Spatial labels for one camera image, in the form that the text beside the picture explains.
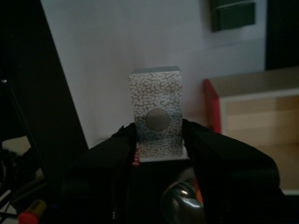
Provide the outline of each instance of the white cabinet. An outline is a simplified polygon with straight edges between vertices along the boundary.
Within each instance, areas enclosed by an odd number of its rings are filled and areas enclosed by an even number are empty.
[[[299,194],[299,67],[208,79],[204,91],[209,127],[262,151]]]

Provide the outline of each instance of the red edge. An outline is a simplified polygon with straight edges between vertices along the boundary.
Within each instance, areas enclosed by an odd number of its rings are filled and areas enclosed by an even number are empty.
[[[205,94],[205,103],[206,103],[206,111],[210,113],[212,123],[210,129],[220,133],[220,98],[214,91],[214,88],[210,84],[209,80],[202,81],[204,86],[204,94]]]

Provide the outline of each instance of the light-colored wood panel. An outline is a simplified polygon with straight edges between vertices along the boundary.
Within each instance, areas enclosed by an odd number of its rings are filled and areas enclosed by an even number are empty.
[[[284,91],[299,87],[299,66],[209,79],[218,97]]]
[[[237,129],[228,131],[226,135],[254,147],[262,145],[296,144],[299,142],[297,126],[282,126],[278,129],[276,127]]]
[[[299,126],[299,109],[286,111],[269,111],[242,115],[228,115],[228,130],[242,130],[253,128],[277,129],[281,126]]]
[[[293,110],[299,109],[299,95],[246,101],[229,101],[225,103],[225,108],[228,115]]]
[[[257,149],[274,160],[282,191],[299,191],[299,144],[262,146]]]

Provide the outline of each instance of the white block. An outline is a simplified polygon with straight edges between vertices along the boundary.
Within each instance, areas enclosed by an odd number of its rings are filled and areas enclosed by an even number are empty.
[[[129,80],[140,157],[177,157],[182,154],[180,68],[137,69]]]

